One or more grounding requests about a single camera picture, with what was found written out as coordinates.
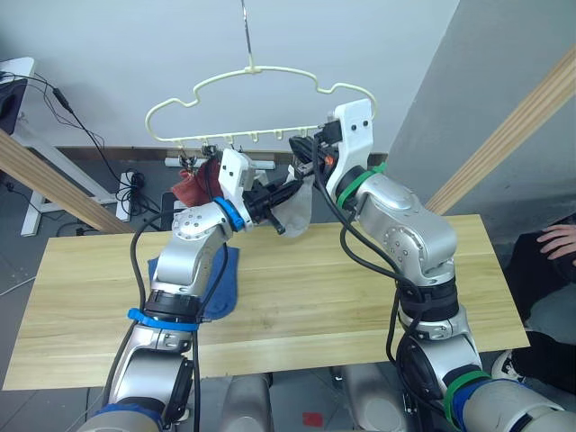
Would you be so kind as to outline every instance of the plastic hanger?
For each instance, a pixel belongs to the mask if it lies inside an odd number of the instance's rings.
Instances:
[[[365,88],[363,88],[359,85],[353,85],[353,84],[348,84],[348,83],[335,83],[331,88],[322,88],[322,87],[320,87],[320,83],[318,82],[318,78],[314,74],[312,74],[311,72],[307,72],[305,70],[294,69],[292,67],[281,67],[281,66],[255,66],[254,58],[252,56],[252,47],[250,46],[250,33],[248,31],[248,14],[246,12],[246,6],[244,4],[244,0],[240,0],[240,1],[242,3],[242,12],[244,14],[244,28],[246,31],[246,42],[247,42],[247,48],[248,48],[248,66],[244,67],[243,69],[240,69],[240,70],[234,70],[232,72],[227,72],[225,74],[213,76],[211,78],[205,79],[202,82],[198,83],[193,88],[193,95],[194,95],[195,99],[191,102],[184,102],[181,99],[178,99],[177,97],[171,97],[170,99],[167,99],[164,102],[153,106],[150,109],[150,111],[148,111],[148,113],[146,114],[145,123],[146,123],[146,129],[148,130],[148,133],[155,140],[162,141],[162,142],[172,142],[172,143],[175,143],[178,148],[183,149],[185,147],[185,142],[190,141],[190,140],[200,141],[203,146],[208,146],[209,140],[224,139],[231,147],[234,147],[234,139],[237,137],[248,136],[254,142],[258,142],[260,135],[274,134],[278,140],[281,140],[284,137],[285,132],[298,132],[302,136],[306,136],[306,135],[308,135],[309,131],[316,130],[318,128],[318,125],[314,124],[314,125],[310,125],[310,126],[295,126],[295,127],[291,127],[291,128],[277,128],[277,129],[268,129],[268,130],[246,130],[243,132],[214,133],[214,134],[209,134],[209,135],[194,135],[194,136],[188,136],[188,137],[174,137],[174,138],[159,137],[152,130],[152,126],[150,125],[150,121],[152,119],[152,116],[158,110],[164,108],[165,106],[170,105],[170,104],[180,104],[185,108],[191,108],[193,106],[200,104],[201,99],[200,99],[200,95],[198,92],[200,91],[201,88],[203,88],[209,84],[215,83],[217,81],[221,81],[222,79],[231,78],[231,77],[238,77],[238,76],[242,76],[242,75],[255,75],[255,74],[259,74],[263,71],[267,71],[267,70],[268,71],[274,71],[274,72],[287,72],[290,74],[308,77],[312,81],[314,81],[314,86],[315,86],[316,92],[318,92],[322,95],[331,95],[338,88],[347,88],[349,90],[354,90],[354,91],[357,91],[359,93],[362,93],[366,97],[368,97],[368,99],[370,99],[370,101],[372,102],[372,113],[373,113],[372,118],[375,117],[376,111],[378,108],[378,103],[376,102],[376,98],[374,97],[374,95],[372,93],[370,93],[368,90],[366,90]]]

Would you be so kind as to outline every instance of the wooden beam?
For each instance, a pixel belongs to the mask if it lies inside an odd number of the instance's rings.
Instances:
[[[130,225],[114,217],[3,130],[0,130],[0,169],[99,231],[133,232]]]
[[[434,194],[426,207],[444,214],[576,94],[576,45]]]

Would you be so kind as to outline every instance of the sneaker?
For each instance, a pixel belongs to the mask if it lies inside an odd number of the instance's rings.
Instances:
[[[492,378],[498,380],[505,378],[507,380],[518,381],[522,383],[525,379],[523,375],[516,372],[512,365],[512,350],[504,351],[498,356],[492,365]]]

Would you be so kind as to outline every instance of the red object on floor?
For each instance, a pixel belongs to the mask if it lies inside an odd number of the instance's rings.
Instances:
[[[324,418],[319,412],[303,412],[302,424],[304,426],[312,426],[314,428],[322,428],[324,426]]]

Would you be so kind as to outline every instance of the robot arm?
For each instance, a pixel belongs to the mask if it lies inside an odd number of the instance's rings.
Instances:
[[[144,307],[129,312],[134,324],[112,365],[103,409],[79,430],[156,432],[185,413],[198,361],[186,353],[211,295],[202,301],[214,255],[234,232],[267,219],[302,184],[262,185],[252,161],[230,149],[222,154],[219,182],[224,198],[175,214]]]
[[[421,401],[471,432],[573,430],[576,416],[506,380],[492,380],[482,364],[465,315],[458,304],[449,224],[427,211],[409,189],[366,166],[372,149],[368,101],[340,105],[335,120],[316,139],[290,139],[300,178],[320,167],[317,187],[331,203],[354,212],[364,231],[401,272],[399,318],[407,330],[397,353],[400,377]],[[201,298],[216,251],[233,232],[271,220],[270,209],[300,187],[262,185],[250,160],[224,150],[219,181],[224,200],[186,209],[175,216],[173,237],[162,251],[137,323],[112,367],[108,403],[79,430],[158,432],[178,420],[192,385],[191,349],[202,321]]]
[[[371,114],[366,100],[340,105],[335,120],[314,139],[295,137],[291,146],[301,161],[296,172],[306,176],[311,165],[319,167],[316,186],[326,187],[324,196],[353,212],[411,281],[398,283],[399,318],[407,330],[397,353],[400,378],[419,401],[441,406],[448,421],[462,430],[573,430],[573,413],[518,382],[492,380],[482,372],[465,309],[457,300],[455,232],[412,191],[379,170],[367,170]]]

